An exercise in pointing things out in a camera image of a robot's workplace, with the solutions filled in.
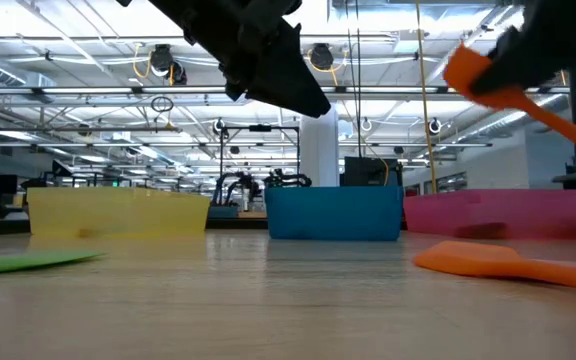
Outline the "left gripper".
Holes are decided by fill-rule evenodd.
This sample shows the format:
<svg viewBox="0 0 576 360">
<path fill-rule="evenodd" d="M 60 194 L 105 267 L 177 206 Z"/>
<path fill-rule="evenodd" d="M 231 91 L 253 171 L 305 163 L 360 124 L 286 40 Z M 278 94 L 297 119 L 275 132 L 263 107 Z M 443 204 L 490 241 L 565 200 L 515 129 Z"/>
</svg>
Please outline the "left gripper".
<svg viewBox="0 0 576 360">
<path fill-rule="evenodd" d="M 331 109 L 301 54 L 301 25 L 281 22 L 301 0 L 184 0 L 184 5 L 184 35 L 218 60 L 228 97 L 236 100 L 248 90 L 256 100 L 313 118 Z"/>
</svg>

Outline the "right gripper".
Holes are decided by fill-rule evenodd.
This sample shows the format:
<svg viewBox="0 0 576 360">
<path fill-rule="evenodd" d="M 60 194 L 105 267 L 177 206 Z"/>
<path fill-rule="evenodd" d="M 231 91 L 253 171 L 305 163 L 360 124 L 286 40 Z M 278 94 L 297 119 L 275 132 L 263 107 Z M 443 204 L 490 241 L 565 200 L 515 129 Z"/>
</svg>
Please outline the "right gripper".
<svg viewBox="0 0 576 360">
<path fill-rule="evenodd" d="M 576 65 L 576 0 L 527 0 L 526 10 L 517 38 L 487 53 L 490 65 L 471 83 L 473 94 L 536 86 Z"/>
</svg>

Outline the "narrow orange silicone spatula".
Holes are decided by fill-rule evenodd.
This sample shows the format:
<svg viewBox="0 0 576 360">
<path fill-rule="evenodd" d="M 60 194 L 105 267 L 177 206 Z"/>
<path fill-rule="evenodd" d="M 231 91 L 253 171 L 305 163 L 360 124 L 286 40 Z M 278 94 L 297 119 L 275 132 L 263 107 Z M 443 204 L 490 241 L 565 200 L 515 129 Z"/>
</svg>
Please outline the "narrow orange silicone spatula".
<svg viewBox="0 0 576 360">
<path fill-rule="evenodd" d="M 576 125 L 540 107 L 521 88 L 510 87 L 488 95 L 474 95 L 470 85 L 492 64 L 479 53 L 460 45 L 445 66 L 443 78 L 457 93 L 468 100 L 495 110 L 521 110 L 547 125 L 576 145 Z"/>
</svg>

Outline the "wide orange silicone spatula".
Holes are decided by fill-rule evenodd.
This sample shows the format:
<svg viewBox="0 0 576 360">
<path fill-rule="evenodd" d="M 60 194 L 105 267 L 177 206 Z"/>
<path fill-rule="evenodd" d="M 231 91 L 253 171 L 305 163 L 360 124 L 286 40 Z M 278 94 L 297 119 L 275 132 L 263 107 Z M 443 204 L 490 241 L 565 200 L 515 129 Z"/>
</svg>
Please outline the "wide orange silicone spatula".
<svg viewBox="0 0 576 360">
<path fill-rule="evenodd" d="M 576 288 L 576 264 L 529 259 L 506 246 L 443 241 L 417 254 L 413 263 L 460 276 L 528 279 Z"/>
</svg>

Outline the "green silicone spatula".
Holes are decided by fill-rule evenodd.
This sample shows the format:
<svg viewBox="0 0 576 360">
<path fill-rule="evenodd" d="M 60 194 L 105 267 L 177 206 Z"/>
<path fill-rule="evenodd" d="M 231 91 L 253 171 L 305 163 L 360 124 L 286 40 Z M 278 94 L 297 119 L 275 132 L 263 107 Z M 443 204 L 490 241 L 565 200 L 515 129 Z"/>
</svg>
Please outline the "green silicone spatula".
<svg viewBox="0 0 576 360">
<path fill-rule="evenodd" d="M 35 251 L 0 255 L 0 274 L 81 262 L 100 256 L 104 256 L 104 253 L 81 250 Z"/>
</svg>

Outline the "white concrete column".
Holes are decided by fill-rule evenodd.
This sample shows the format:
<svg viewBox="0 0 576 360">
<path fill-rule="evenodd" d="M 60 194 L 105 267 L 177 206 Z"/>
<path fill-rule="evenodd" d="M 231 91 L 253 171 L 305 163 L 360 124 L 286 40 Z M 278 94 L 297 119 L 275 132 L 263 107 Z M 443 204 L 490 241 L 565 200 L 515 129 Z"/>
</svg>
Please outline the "white concrete column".
<svg viewBox="0 0 576 360">
<path fill-rule="evenodd" d="M 334 109 L 300 124 L 300 172 L 313 187 L 339 185 L 338 114 Z"/>
</svg>

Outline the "black background cabinet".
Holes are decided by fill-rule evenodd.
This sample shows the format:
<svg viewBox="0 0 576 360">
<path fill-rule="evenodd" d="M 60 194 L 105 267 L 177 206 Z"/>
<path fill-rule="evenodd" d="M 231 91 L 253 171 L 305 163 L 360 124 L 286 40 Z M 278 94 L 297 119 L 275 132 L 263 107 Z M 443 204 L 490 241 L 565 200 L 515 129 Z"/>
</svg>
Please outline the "black background cabinet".
<svg viewBox="0 0 576 360">
<path fill-rule="evenodd" d="M 341 186 L 402 186 L 403 166 L 394 159 L 345 157 Z"/>
</svg>

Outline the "pink plastic bin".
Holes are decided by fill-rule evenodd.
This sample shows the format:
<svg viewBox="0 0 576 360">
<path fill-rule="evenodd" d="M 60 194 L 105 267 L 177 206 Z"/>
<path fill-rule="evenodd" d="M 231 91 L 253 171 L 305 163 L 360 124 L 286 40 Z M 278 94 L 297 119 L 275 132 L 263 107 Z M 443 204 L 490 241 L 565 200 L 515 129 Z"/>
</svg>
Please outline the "pink plastic bin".
<svg viewBox="0 0 576 360">
<path fill-rule="evenodd" d="M 475 189 L 407 197 L 411 232 L 483 239 L 576 239 L 576 190 Z"/>
</svg>

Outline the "blue plastic bin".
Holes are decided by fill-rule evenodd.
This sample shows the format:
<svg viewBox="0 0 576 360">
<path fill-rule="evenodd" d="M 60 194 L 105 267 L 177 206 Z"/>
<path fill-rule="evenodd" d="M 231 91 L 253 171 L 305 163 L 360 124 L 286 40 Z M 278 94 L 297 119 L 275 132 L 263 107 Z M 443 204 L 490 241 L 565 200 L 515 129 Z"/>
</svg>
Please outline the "blue plastic bin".
<svg viewBox="0 0 576 360">
<path fill-rule="evenodd" d="M 268 188 L 268 230 L 273 239 L 395 241 L 403 199 L 399 186 Z"/>
</svg>

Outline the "long ceiling light strip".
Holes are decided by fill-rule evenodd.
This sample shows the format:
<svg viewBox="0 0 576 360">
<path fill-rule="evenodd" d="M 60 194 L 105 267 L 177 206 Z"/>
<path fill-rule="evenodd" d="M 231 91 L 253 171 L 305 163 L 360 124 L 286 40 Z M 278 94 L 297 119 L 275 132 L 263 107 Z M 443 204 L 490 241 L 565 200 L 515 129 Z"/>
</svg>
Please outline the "long ceiling light strip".
<svg viewBox="0 0 576 360">
<path fill-rule="evenodd" d="M 324 94 L 350 94 L 358 87 L 324 86 Z M 420 86 L 365 86 L 359 89 L 368 94 L 421 94 Z M 2 95 L 127 95 L 127 94 L 224 94 L 220 86 L 145 86 L 145 87 L 0 87 Z"/>
</svg>

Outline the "yellow plastic bin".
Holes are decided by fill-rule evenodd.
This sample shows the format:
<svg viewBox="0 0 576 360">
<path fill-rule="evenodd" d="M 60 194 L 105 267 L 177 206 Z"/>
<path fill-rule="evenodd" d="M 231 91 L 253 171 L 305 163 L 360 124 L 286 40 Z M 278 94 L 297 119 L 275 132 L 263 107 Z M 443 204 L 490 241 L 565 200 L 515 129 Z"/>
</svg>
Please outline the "yellow plastic bin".
<svg viewBox="0 0 576 360">
<path fill-rule="evenodd" d="M 27 193 L 35 236 L 168 236 L 205 230 L 211 200 L 145 188 L 46 187 Z"/>
</svg>

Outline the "black background rig frame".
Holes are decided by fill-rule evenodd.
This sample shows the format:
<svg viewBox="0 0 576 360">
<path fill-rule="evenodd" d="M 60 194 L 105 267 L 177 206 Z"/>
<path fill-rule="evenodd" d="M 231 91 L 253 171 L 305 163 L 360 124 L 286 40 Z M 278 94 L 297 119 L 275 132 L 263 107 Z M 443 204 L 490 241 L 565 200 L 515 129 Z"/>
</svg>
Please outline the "black background rig frame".
<svg viewBox="0 0 576 360">
<path fill-rule="evenodd" d="M 219 177 L 224 172 L 224 150 L 226 148 L 225 132 L 234 130 L 234 133 L 229 136 L 229 140 L 233 140 L 241 131 L 267 133 L 272 131 L 281 132 L 295 147 L 297 154 L 297 169 L 300 169 L 300 155 L 301 155 L 301 135 L 297 126 L 281 126 L 269 124 L 253 124 L 248 126 L 227 126 L 224 125 L 221 134 L 219 135 Z"/>
</svg>

